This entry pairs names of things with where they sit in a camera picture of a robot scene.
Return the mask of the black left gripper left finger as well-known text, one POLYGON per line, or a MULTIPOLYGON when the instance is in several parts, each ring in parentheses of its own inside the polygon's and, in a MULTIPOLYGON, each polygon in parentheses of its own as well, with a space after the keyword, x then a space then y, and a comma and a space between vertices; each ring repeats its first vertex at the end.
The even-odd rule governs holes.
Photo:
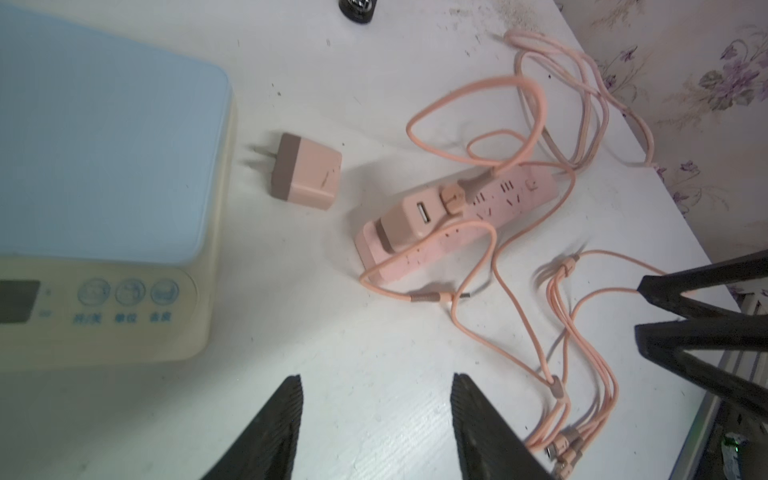
POLYGON ((290 479, 303 401, 301 376, 286 377, 203 479, 290 479))

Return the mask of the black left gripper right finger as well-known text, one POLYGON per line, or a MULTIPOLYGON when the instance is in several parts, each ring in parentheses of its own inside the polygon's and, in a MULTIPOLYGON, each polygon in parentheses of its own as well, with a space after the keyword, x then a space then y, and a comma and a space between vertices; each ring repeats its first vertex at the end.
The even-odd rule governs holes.
POLYGON ((464 480, 551 478, 469 375, 453 376, 450 403, 464 480))

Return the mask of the pink USB charger adapter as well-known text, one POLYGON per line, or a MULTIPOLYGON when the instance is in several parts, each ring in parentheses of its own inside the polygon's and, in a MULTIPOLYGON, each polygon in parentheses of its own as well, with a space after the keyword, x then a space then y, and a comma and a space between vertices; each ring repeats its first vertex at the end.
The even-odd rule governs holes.
POLYGON ((376 223, 383 248, 397 253, 429 235, 446 217, 438 187, 428 187, 403 197, 376 223))

